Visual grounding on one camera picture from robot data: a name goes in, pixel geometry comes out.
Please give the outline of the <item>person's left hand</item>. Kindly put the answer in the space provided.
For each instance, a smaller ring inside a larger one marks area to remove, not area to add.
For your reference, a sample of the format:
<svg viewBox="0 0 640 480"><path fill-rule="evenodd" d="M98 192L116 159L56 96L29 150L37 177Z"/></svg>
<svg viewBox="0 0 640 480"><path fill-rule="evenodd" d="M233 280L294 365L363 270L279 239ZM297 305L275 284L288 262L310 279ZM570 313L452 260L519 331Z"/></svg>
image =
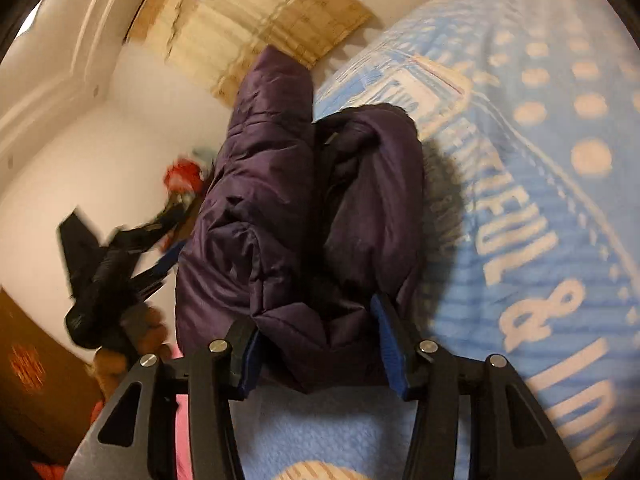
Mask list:
<svg viewBox="0 0 640 480"><path fill-rule="evenodd" d="M104 402L111 399L120 383L130 370L132 361L147 354L155 354L162 361L172 359L172 350L168 344L169 330L165 315L155 306L145 307L146 329L135 342L126 339L128 347L124 351L101 347L92 361L92 372L101 390Z"/></svg>

